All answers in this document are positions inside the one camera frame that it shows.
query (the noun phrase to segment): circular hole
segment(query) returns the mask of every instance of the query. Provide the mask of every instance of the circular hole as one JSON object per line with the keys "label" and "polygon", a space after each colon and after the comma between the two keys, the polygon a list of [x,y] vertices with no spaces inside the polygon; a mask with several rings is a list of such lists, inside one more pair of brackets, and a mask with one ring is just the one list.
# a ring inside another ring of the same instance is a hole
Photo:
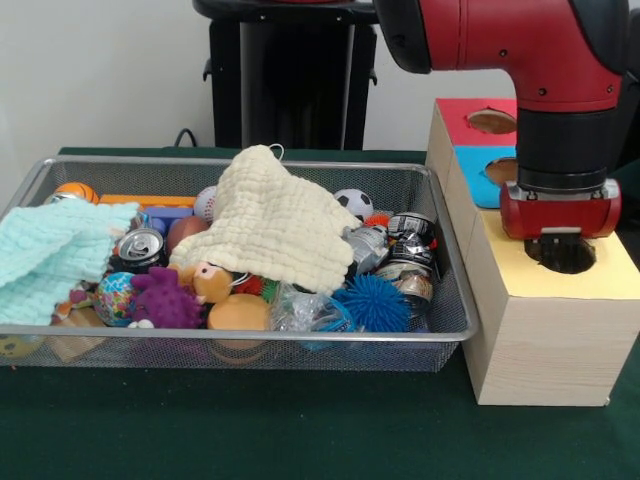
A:
{"label": "circular hole", "polygon": [[518,161],[513,157],[499,158],[484,169],[487,177],[501,187],[506,182],[518,180]]}
{"label": "circular hole", "polygon": [[476,130],[493,135],[506,135],[517,129],[517,122],[513,116],[492,108],[485,108],[469,115],[469,125]]}
{"label": "circular hole", "polygon": [[586,272],[596,263],[596,251],[579,235],[545,236],[526,240],[525,252],[551,271],[575,275]]}

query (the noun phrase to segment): wooden box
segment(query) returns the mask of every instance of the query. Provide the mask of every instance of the wooden box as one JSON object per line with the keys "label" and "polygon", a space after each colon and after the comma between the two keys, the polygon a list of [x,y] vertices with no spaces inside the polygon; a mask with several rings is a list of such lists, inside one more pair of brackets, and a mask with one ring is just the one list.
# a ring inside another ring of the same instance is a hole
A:
{"label": "wooden box", "polygon": [[552,272],[507,237],[499,210],[476,205],[487,189],[469,163],[515,155],[514,133],[481,132],[470,121],[487,108],[516,114],[512,100],[438,100],[427,155],[481,317],[464,344],[478,403],[606,405],[640,331],[640,273],[615,234],[590,242],[597,261],[589,271]]}

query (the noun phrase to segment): red ball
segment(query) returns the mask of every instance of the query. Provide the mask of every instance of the red ball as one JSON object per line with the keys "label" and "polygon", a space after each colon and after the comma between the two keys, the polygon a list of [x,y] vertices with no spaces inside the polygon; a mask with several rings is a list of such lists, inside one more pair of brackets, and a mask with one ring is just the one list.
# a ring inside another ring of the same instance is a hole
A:
{"label": "red ball", "polygon": [[171,255],[174,248],[185,238],[196,233],[209,230],[209,224],[200,217],[185,217],[175,222],[167,235],[167,253]]}

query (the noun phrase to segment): purple spiky toy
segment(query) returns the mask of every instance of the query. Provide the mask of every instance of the purple spiky toy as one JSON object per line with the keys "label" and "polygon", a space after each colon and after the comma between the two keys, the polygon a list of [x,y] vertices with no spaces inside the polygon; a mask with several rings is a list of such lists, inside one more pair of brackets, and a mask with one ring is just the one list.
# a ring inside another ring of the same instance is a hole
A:
{"label": "purple spiky toy", "polygon": [[148,274],[135,275],[131,284],[141,292],[132,302],[135,305],[134,325],[146,328],[151,325],[153,328],[198,328],[204,323],[202,306],[195,295],[179,285],[178,272],[175,270],[151,267]]}

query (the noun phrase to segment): yellow ball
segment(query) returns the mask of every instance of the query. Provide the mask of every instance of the yellow ball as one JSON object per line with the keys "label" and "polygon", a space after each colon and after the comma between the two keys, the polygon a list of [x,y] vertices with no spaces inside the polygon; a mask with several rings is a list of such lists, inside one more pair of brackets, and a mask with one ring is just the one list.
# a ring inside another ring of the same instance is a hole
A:
{"label": "yellow ball", "polygon": [[32,354],[44,342],[40,335],[0,335],[0,355],[21,358]]}

